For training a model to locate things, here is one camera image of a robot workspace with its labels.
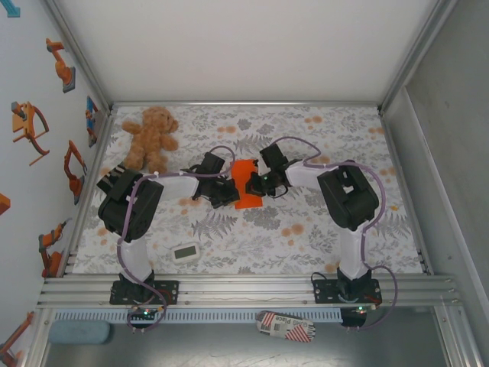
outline blue sponge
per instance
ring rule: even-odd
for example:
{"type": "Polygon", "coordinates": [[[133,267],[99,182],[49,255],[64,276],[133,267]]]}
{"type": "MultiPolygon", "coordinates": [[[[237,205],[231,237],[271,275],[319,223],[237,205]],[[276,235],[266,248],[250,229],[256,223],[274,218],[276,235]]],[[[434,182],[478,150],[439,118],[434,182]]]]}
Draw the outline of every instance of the blue sponge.
{"type": "Polygon", "coordinates": [[[110,323],[91,320],[58,320],[49,330],[53,344],[103,344],[110,334],[110,323]]]}

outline teddy bear head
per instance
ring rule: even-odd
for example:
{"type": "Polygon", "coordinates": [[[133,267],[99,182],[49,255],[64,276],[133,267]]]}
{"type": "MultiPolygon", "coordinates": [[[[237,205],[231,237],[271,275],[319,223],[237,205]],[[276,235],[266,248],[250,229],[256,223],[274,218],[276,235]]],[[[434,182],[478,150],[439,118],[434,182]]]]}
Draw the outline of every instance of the teddy bear head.
{"type": "Polygon", "coordinates": [[[143,111],[143,125],[157,126],[162,133],[174,132],[178,127],[170,111],[161,106],[152,106],[143,111]]]}

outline teddy bear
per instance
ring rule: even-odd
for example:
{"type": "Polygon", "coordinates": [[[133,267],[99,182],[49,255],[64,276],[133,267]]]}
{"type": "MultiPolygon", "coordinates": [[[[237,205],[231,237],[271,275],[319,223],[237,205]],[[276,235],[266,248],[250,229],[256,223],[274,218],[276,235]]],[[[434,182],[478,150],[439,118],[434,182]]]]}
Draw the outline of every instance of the teddy bear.
{"type": "Polygon", "coordinates": [[[152,106],[143,111],[143,125],[125,121],[122,129],[133,134],[131,148],[124,159],[126,168],[139,171],[146,161],[151,173],[167,171],[168,158],[162,156],[160,150],[174,151],[178,148],[178,141],[168,135],[178,129],[178,121],[170,111],[161,106],[152,106]]]}

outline black mounting plate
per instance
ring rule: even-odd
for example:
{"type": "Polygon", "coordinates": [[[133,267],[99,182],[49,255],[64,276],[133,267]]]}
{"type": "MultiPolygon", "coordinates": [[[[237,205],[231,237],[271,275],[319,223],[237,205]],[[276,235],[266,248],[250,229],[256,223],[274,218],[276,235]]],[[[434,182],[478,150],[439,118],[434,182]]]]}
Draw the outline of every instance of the black mounting plate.
{"type": "Polygon", "coordinates": [[[344,304],[346,307],[351,304],[381,304],[382,294],[377,279],[371,279],[364,288],[364,293],[356,300],[347,301],[339,293],[336,283],[338,279],[315,279],[313,280],[314,299],[317,304],[344,304]]]}
{"type": "MultiPolygon", "coordinates": [[[[153,281],[152,287],[158,289],[167,305],[176,304],[178,301],[178,281],[153,281]]],[[[110,294],[110,304],[124,304],[134,306],[137,305],[138,302],[134,302],[134,297],[131,297],[129,292],[131,290],[128,289],[127,283],[123,281],[115,281],[112,285],[111,294],[110,294]]],[[[153,295],[152,292],[147,291],[148,296],[151,297],[153,295]]],[[[159,297],[154,297],[152,301],[148,302],[147,305],[152,304],[161,304],[161,300],[159,297]]]]}

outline floral tablecloth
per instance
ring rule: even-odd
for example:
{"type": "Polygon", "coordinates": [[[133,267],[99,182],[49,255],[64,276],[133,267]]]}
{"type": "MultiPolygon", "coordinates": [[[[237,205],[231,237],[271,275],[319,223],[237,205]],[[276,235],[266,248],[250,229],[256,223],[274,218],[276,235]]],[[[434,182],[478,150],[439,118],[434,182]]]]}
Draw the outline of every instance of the floral tablecloth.
{"type": "MultiPolygon", "coordinates": [[[[259,150],[284,135],[305,138],[322,150],[318,162],[353,159],[374,168],[387,191],[387,211],[368,236],[367,258],[395,272],[422,271],[406,216],[384,131],[374,107],[313,106],[168,106],[180,122],[173,136],[180,147],[164,152],[169,171],[202,161],[215,145],[228,145],[238,159],[259,158],[259,150]]],[[[141,121],[144,107],[121,107],[100,168],[100,177],[128,153],[131,136],[121,130],[126,119],[141,121]]],[[[295,141],[279,143],[289,158],[313,152],[295,141]]],[[[226,151],[216,154],[227,158],[226,151]]],[[[379,194],[378,188],[372,187],[379,194]]],[[[97,216],[104,193],[95,188],[81,238],[74,273],[118,273],[117,237],[97,216]]],[[[261,208],[213,210],[205,200],[162,201],[144,236],[156,273],[310,274],[334,272],[340,261],[338,231],[319,191],[294,187],[280,199],[264,198],[261,208]],[[184,265],[171,261],[174,246],[198,242],[202,256],[184,265]]]]}

